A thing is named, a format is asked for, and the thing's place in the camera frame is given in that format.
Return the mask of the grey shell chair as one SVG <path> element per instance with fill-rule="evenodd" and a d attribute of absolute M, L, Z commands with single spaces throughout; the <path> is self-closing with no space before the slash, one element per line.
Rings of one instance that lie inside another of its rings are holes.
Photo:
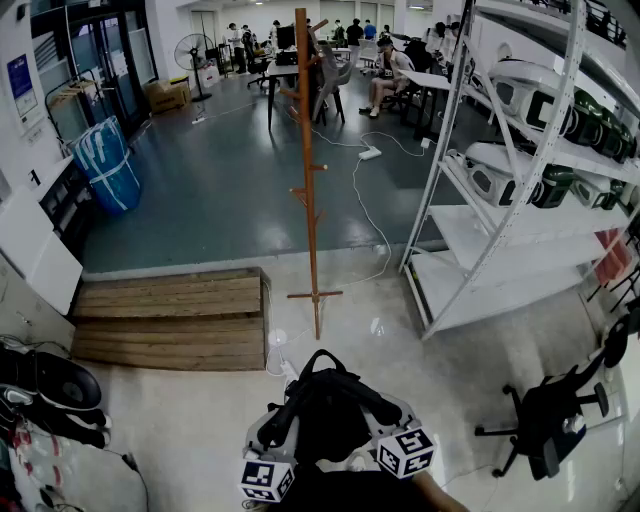
<path fill-rule="evenodd" d="M 336 61 L 336 56 L 329 45 L 321 44 L 319 49 L 321 52 L 321 77 L 318 79 L 319 89 L 315 96 L 312 119 L 316 123 L 318 123 L 320 119 L 323 119 L 323 123 L 326 123 L 324 102 L 329 96 L 332 96 L 337 113 L 341 121 L 345 122 L 340 87 L 349 82 L 353 70 L 353 63 L 349 61 L 343 66 L 339 66 Z"/>

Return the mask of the blue wall poster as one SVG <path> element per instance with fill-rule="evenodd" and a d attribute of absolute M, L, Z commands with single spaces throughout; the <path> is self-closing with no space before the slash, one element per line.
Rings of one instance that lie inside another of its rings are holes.
<path fill-rule="evenodd" d="M 18 116 L 23 124 L 37 111 L 38 101 L 25 54 L 7 63 L 9 84 Z"/>

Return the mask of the green and white appliance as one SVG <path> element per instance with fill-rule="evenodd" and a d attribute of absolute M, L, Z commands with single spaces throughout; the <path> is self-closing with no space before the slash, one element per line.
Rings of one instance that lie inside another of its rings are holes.
<path fill-rule="evenodd" d="M 602 108 L 599 139 L 596 151 L 606 157 L 616 159 L 624 150 L 625 140 L 620 122 L 607 108 Z"/>
<path fill-rule="evenodd" d="M 577 145 L 591 146 L 601 127 L 602 115 L 603 107 L 587 91 L 576 87 L 565 138 Z"/>
<path fill-rule="evenodd" d="M 622 195 L 624 183 L 606 177 L 577 178 L 571 187 L 579 202 L 590 210 L 612 210 Z"/>
<path fill-rule="evenodd" d="M 561 205 L 575 178 L 574 169 L 549 164 L 541 180 L 536 184 L 529 203 L 540 209 L 551 209 Z"/>

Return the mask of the person's black clothing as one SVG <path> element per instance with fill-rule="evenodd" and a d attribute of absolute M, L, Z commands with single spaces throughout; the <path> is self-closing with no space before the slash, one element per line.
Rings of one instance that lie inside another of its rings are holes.
<path fill-rule="evenodd" d="M 301 469 L 282 502 L 287 512 L 439 512 L 414 483 L 382 471 Z"/>

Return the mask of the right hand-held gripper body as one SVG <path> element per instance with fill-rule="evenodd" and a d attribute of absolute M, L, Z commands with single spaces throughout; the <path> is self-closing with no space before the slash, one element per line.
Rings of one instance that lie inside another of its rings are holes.
<path fill-rule="evenodd" d="M 430 469 L 436 455 L 436 439 L 411 406 L 392 395 L 381 398 L 400 410 L 397 422 L 379 420 L 367 411 L 367 426 L 379 466 L 398 479 L 407 479 Z"/>

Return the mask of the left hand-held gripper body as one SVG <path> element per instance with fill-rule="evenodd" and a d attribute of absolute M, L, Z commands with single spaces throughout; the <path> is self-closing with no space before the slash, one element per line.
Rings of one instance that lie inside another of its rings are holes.
<path fill-rule="evenodd" d="M 246 499 L 280 503 L 294 482 L 299 418 L 293 416 L 289 425 L 283 424 L 278 417 L 281 410 L 272 408 L 247 431 L 238 482 Z"/>

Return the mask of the white appliance with black lid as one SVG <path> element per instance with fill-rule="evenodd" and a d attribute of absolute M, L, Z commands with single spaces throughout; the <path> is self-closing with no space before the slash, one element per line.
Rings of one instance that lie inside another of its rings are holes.
<path fill-rule="evenodd" d="M 464 161 L 468 182 L 482 199 L 494 207 L 511 206 L 519 185 L 504 144 L 475 142 Z"/>

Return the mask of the black office chair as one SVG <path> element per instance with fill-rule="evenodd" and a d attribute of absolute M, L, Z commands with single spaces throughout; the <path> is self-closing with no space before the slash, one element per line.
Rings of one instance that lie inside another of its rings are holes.
<path fill-rule="evenodd" d="M 536 481 L 555 477 L 560 463 L 587 432 L 582 407 L 595 404 L 602 416 L 609 414 L 609 399 L 602 383 L 596 383 L 589 395 L 581 395 L 579 391 L 600 367 L 613 368 L 619 364 L 626 353 L 628 337 L 638 333 L 640 308 L 630 311 L 614 324 L 600 351 L 585 365 L 575 365 L 559 376 L 545 377 L 523 397 L 518 395 L 515 387 L 505 385 L 502 393 L 513 401 L 517 425 L 512 429 L 492 431 L 478 425 L 474 430 L 477 437 L 507 436 L 512 444 L 504 467 L 493 469 L 492 476 L 496 479 L 505 477 L 516 457 L 521 455 L 528 459 Z"/>

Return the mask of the black swivel chair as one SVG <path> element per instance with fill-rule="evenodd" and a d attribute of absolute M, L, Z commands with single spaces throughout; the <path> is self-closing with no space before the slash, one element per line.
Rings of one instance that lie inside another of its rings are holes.
<path fill-rule="evenodd" d="M 264 84 L 268 81 L 267 70 L 271 60 L 270 54 L 255 55 L 247 64 L 247 71 L 254 76 L 247 83 L 247 88 L 250 88 L 253 84 L 258 85 L 260 89 L 264 87 Z"/>

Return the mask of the white metal shelving unit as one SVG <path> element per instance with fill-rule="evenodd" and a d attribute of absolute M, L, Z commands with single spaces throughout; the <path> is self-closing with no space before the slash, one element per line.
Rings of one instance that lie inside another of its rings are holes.
<path fill-rule="evenodd" d="M 529 199 L 547 165 L 575 178 L 640 185 L 640 90 L 616 68 L 593 32 L 590 0 L 466 0 L 454 42 L 449 92 L 431 169 L 401 259 L 425 336 L 514 310 L 578 285 L 610 252 L 598 234 L 635 219 L 622 209 L 590 210 L 571 187 L 561 205 Z M 488 72 L 518 59 L 561 77 L 544 131 L 506 115 Z M 621 124 L 616 159 L 564 136 L 574 89 L 587 91 Z M 519 188 L 508 208 L 494 207 L 469 184 L 465 153 L 475 142 L 504 144 Z"/>

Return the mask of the large white appliance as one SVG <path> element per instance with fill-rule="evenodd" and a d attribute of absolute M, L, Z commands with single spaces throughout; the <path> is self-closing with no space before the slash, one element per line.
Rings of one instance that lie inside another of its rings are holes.
<path fill-rule="evenodd" d="M 518 59 L 497 62 L 488 72 L 503 112 L 537 131 L 553 114 L 561 77 L 545 66 Z"/>

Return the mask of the wooden coat rack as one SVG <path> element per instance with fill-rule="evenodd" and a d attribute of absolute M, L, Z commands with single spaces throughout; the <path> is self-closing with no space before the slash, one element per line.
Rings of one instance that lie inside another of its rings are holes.
<path fill-rule="evenodd" d="M 327 21 L 323 20 L 316 26 L 309 28 L 306 22 L 306 10 L 304 8 L 295 9 L 295 38 L 298 61 L 298 90 L 282 91 L 282 94 L 297 101 L 298 109 L 290 107 L 289 112 L 300 127 L 304 186 L 293 188 L 291 193 L 303 205 L 306 213 L 306 227 L 308 238 L 308 252 L 310 263 L 310 281 L 311 290 L 300 294 L 289 294 L 289 299 L 310 299 L 313 306 L 313 333 L 316 340 L 321 337 L 320 322 L 320 302 L 324 298 L 339 296 L 342 291 L 324 291 L 318 288 L 318 265 L 317 265 L 317 224 L 322 218 L 322 214 L 316 213 L 315 208 L 315 190 L 314 175 L 317 172 L 326 171 L 326 165 L 317 165 L 313 163 L 312 158 L 312 129 L 311 129 L 311 112 L 310 112 L 310 70 L 312 67 L 322 60 L 319 52 L 315 55 L 310 54 L 309 41 L 315 31 L 326 25 Z"/>

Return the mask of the black backpack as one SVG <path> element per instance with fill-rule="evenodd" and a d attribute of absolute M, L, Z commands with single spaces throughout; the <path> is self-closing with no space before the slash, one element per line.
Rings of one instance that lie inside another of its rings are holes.
<path fill-rule="evenodd" d="M 271 404 L 257 430 L 257 445 L 282 448 L 297 426 L 293 457 L 299 464 L 340 462 L 384 427 L 401 424 L 402 409 L 366 386 L 332 353 L 317 350 L 285 391 L 283 405 Z"/>

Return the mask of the person's right forearm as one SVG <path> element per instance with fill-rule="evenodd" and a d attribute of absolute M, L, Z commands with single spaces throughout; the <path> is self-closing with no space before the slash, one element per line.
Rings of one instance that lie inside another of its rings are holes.
<path fill-rule="evenodd" d="M 417 473 L 411 481 L 436 512 L 470 512 L 466 506 L 445 492 L 428 472 Z"/>

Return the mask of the white desk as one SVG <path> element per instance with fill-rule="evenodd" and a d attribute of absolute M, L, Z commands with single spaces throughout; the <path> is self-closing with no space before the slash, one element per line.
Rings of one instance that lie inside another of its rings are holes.
<path fill-rule="evenodd" d="M 443 75 L 402 70 L 410 85 L 401 93 L 401 123 L 413 128 L 413 138 L 435 136 L 432 130 L 438 97 L 450 90 L 450 82 Z"/>

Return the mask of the grey table with black legs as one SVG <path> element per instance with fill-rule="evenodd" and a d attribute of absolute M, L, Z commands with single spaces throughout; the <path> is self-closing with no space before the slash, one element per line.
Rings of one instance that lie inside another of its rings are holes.
<path fill-rule="evenodd" d="M 312 121 L 316 120 L 317 113 L 315 112 L 316 98 L 318 96 L 318 80 L 317 75 L 320 71 L 320 57 L 313 57 L 311 59 L 312 66 L 307 70 L 308 73 L 308 92 L 306 95 L 307 103 L 309 106 L 309 115 Z M 273 106 L 276 94 L 276 82 L 279 79 L 287 80 L 289 78 L 296 79 L 296 84 L 299 84 L 298 80 L 298 65 L 278 65 L 276 61 L 271 61 L 267 68 L 268 79 L 268 129 L 271 129 Z"/>

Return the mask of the white cabinet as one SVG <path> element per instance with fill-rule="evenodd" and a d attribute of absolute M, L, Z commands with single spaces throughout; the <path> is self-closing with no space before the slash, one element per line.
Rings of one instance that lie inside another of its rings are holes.
<path fill-rule="evenodd" d="M 91 204 L 88 183 L 71 156 L 55 164 L 33 189 L 20 185 L 0 201 L 0 253 L 26 283 L 66 315 L 83 267 L 72 241 Z"/>

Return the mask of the white plastic bag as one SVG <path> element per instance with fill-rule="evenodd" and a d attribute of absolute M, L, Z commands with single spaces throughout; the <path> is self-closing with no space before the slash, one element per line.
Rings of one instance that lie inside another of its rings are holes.
<path fill-rule="evenodd" d="M 149 512 L 140 473 L 121 455 L 29 424 L 9 434 L 8 474 L 26 512 Z"/>

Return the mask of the glass entrance door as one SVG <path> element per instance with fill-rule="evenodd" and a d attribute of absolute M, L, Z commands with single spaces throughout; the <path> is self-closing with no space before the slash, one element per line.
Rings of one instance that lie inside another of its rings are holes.
<path fill-rule="evenodd" d="M 49 120 L 69 144 L 113 116 L 131 138 L 158 78 L 144 0 L 32 0 L 31 35 Z"/>

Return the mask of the cardboard box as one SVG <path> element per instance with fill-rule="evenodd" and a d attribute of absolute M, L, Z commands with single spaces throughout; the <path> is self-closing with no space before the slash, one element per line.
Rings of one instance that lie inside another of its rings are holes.
<path fill-rule="evenodd" d="M 144 86 L 144 93 L 151 113 L 159 115 L 181 109 L 191 102 L 191 92 L 187 81 L 171 83 L 154 81 Z"/>

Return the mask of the wooden plank platform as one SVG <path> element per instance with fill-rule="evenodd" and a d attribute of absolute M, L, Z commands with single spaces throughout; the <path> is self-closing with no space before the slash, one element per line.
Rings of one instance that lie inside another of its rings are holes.
<path fill-rule="evenodd" d="M 72 318 L 74 358 L 176 371 L 266 364 L 257 268 L 86 282 Z"/>

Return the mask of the black standing fan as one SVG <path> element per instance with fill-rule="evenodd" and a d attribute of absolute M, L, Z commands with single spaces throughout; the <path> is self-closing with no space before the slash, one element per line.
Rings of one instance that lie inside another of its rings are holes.
<path fill-rule="evenodd" d="M 202 33 L 194 33 L 182 38 L 174 49 L 176 64 L 194 75 L 197 94 L 192 97 L 193 102 L 202 102 L 211 97 L 203 91 L 200 70 L 208 63 L 207 52 L 213 49 L 211 39 Z"/>

